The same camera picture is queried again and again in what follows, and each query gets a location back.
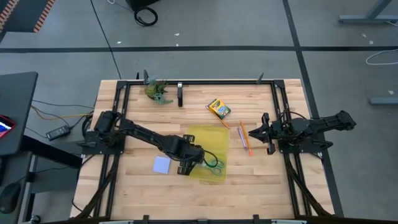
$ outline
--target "black line on floor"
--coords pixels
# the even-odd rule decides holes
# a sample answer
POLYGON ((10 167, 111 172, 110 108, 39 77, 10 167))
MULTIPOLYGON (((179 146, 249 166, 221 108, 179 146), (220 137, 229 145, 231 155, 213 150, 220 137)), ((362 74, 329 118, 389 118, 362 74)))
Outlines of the black line on floor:
MULTIPOLYGON (((113 47, 113 52, 186 52, 186 51, 294 51, 291 46, 186 46, 186 47, 113 47)), ((82 53, 110 52, 107 47, 78 48, 3 48, 0 53, 82 53)))
MULTIPOLYGON (((0 41, 5 32, 0 34, 0 41)), ((294 52, 358 52, 394 50, 398 46, 369 47, 301 47, 301 46, 185 46, 185 47, 113 47, 113 52, 195 52, 195 51, 289 51, 294 52)), ((72 48, 0 48, 1 53, 91 53, 110 52, 107 47, 72 47, 72 48)))
POLYGON ((382 51, 394 50, 398 46, 358 46, 358 47, 300 47, 301 51, 308 52, 357 52, 357 51, 382 51))
MULTIPOLYGON (((300 66, 300 71, 302 74, 304 88, 305 88, 305 92, 307 94, 308 104, 309 104, 310 110, 311 110, 311 115, 314 117, 319 117, 317 104, 315 102, 315 97, 313 95, 313 91, 312 91, 312 87, 311 87, 311 83, 310 83, 310 77, 308 76, 308 71, 307 71, 307 67, 305 66, 305 60, 304 60, 302 48, 300 47, 299 37, 297 35, 297 31, 296 31, 296 28, 294 25, 292 11, 290 10, 288 0, 283 0, 283 4, 284 4, 284 8, 285 8, 287 22, 289 24, 290 33, 292 34, 293 44, 296 49, 298 65, 300 66)), ((323 134, 319 134, 318 138, 325 140, 325 136, 323 134)), ((335 176, 333 174, 333 169, 331 167, 329 153, 327 150, 325 150, 322 154, 323 154, 323 167, 325 170, 326 181, 328 182, 330 197, 331 197, 331 201, 333 204, 335 214, 338 217, 344 217, 343 209, 341 207, 340 197, 339 197, 338 191, 337 191, 335 176)))

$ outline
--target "floor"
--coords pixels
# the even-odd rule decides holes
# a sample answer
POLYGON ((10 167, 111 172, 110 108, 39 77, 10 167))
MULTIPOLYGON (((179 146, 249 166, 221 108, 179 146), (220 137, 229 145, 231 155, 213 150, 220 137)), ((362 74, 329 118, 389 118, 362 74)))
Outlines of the floor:
MULTIPOLYGON (((335 144, 329 152, 344 215, 398 220, 397 107, 368 103, 369 97, 398 94, 398 65, 369 66, 364 62, 376 53, 372 47, 398 45, 398 27, 337 22, 340 14, 365 13, 376 0, 289 0, 302 47, 362 47, 341 48, 342 51, 305 50, 301 63, 293 48, 292 27, 284 7, 286 1, 161 0, 151 6, 159 14, 159 22, 154 27, 139 27, 127 9, 106 0, 93 2, 110 45, 136 47, 114 53, 123 79, 134 79, 143 69, 158 78, 257 78, 264 72, 264 78, 305 81, 308 104, 314 112, 312 90, 321 116, 348 111, 357 127, 349 133, 325 134, 326 139, 335 144), (235 45, 244 46, 243 50, 228 47, 235 45), (286 48, 256 50, 251 47, 260 45, 291 48, 281 51, 286 48), (176 46, 224 47, 220 50, 198 48, 202 50, 197 51, 151 48, 176 46)), ((123 0, 116 2, 126 6, 123 0)), ((398 1, 383 12, 388 13, 398 14, 398 1)), ((23 49, 36 53, 0 53, 0 73, 36 71, 39 79, 34 99, 93 106, 100 81, 118 78, 111 54, 92 50, 99 47, 107 45, 90 1, 57 0, 39 33, 6 34, 0 51, 23 49), (84 50, 74 52, 75 48, 84 50)), ((374 60, 397 61, 397 54, 374 60)), ((57 115, 90 110, 34 105, 57 115)), ((61 121, 43 121, 33 112, 27 123, 27 127, 40 134, 61 125, 61 121)), ((25 134, 47 142, 28 130, 25 134)), ((76 128, 69 137, 51 144, 64 145, 81 139, 76 128)), ((43 169, 54 165, 44 160, 38 162, 38 167, 43 169)), ((55 170, 48 174, 51 175, 62 176, 65 184, 61 191, 38 194, 34 213, 40 215, 43 222, 68 218, 76 185, 74 170, 65 170, 62 174, 55 170)))

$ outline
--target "yellow crayon box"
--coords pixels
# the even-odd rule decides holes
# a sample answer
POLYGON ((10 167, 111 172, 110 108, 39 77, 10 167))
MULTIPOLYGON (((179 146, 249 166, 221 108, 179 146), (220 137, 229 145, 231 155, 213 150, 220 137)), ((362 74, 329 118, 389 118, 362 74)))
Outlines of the yellow crayon box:
POLYGON ((231 112, 231 109, 218 99, 214 99, 209 105, 207 105, 207 107, 209 107, 210 111, 220 119, 225 118, 225 116, 231 112))

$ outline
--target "small plant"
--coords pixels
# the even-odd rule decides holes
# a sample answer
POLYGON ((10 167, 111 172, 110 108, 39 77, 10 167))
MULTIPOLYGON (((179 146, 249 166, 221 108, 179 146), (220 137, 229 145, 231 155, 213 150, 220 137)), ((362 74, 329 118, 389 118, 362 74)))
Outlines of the small plant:
POLYGON ((166 86, 167 83, 165 80, 156 81, 156 77, 148 78, 145 94, 159 105, 169 104, 173 102, 173 100, 165 99, 164 93, 167 93, 165 90, 166 86))

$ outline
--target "yellow plastic bag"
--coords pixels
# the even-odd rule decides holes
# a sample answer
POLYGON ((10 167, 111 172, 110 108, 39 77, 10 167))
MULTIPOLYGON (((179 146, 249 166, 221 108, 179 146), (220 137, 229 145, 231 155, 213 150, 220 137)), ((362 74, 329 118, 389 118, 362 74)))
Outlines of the yellow plastic bag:
MULTIPOLYGON (((229 148, 229 130, 211 125, 191 125, 187 134, 195 136, 195 144, 204 150, 212 152, 218 158, 216 167, 208 167, 205 163, 197 164, 190 176, 212 182, 224 182, 226 178, 227 151, 229 148)), ((215 164, 215 158, 205 153, 205 159, 210 165, 215 164)))

